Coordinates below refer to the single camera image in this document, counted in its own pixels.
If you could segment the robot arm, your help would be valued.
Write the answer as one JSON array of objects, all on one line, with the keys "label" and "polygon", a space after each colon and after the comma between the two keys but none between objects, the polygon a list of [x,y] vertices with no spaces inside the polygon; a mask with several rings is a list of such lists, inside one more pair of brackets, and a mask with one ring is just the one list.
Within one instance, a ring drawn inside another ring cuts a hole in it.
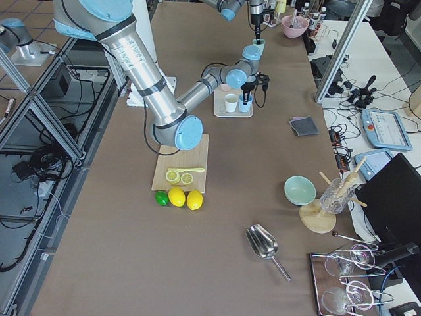
[{"label": "robot arm", "polygon": [[174,97],[164,74],[136,30],[144,24],[151,33],[145,1],[54,1],[54,23],[58,33],[99,42],[108,47],[130,78],[155,119],[151,136],[160,145],[179,150],[195,148],[203,125],[191,110],[221,84],[238,89],[257,75],[260,51],[253,45],[243,49],[232,66],[206,69],[202,78],[180,97]]},{"label": "robot arm", "polygon": [[221,16],[227,20],[231,21],[236,17],[237,12],[242,8],[242,6],[248,2],[246,5],[249,12],[249,23],[251,29],[255,33],[255,39],[257,44],[262,44],[261,25],[264,22],[264,17],[269,15],[270,18],[274,18],[275,5],[268,3],[264,4],[264,1],[243,1],[243,0],[204,0],[203,3],[216,9]]}]

